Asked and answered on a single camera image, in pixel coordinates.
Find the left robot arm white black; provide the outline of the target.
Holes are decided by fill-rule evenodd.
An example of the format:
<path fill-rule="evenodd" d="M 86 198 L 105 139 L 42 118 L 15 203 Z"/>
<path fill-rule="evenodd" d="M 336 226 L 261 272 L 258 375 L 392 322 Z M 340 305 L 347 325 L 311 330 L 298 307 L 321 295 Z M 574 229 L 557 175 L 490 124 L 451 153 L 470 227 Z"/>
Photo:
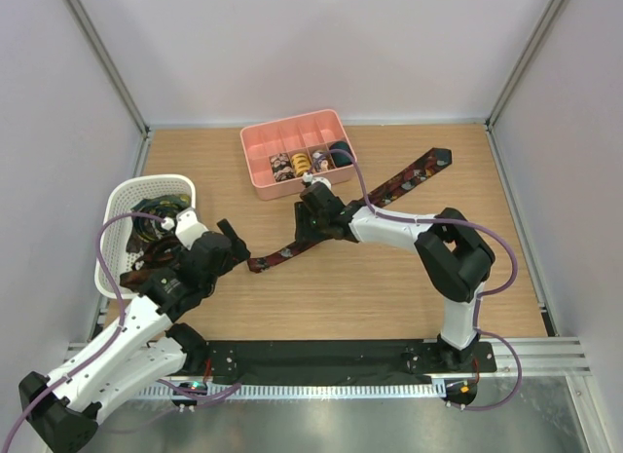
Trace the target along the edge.
<path fill-rule="evenodd" d="M 81 352 L 48 374 L 32 371 L 20 381 L 22 416 L 52 451 L 79 451 L 139 390 L 206 367 L 207 342 L 180 318 L 250 256 L 228 220 L 217 226 L 208 230 L 191 209 L 180 213 L 175 236 L 182 248 L 173 262 L 154 271 Z"/>

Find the dark red patterned tie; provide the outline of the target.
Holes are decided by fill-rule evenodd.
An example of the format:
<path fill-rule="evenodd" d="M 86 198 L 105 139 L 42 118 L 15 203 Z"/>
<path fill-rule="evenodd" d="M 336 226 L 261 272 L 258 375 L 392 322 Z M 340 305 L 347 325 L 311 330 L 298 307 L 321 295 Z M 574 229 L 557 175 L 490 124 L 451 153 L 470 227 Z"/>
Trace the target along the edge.
<path fill-rule="evenodd" d="M 451 149 L 431 148 L 391 179 L 370 191 L 368 198 L 374 207 L 385 208 L 424 183 L 437 172 L 450 166 L 452 162 L 453 154 Z M 249 258 L 247 267 L 252 273 L 261 273 L 321 243 L 297 243 L 294 241 L 269 255 Z"/>

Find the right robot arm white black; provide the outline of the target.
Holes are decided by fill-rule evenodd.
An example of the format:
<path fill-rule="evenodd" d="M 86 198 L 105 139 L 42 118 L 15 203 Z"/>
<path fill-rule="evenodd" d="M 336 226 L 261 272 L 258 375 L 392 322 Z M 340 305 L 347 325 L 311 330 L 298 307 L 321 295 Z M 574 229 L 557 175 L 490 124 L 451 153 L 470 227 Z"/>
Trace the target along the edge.
<path fill-rule="evenodd" d="M 444 299 L 437 336 L 437 357 L 460 371 L 474 358 L 477 294 L 484 289 L 495 254 L 481 236 L 464 224 L 458 210 L 442 213 L 390 213 L 364 200 L 344 203 L 321 181 L 310 183 L 295 203 L 295 238 L 380 244 L 416 254 L 433 287 Z"/>

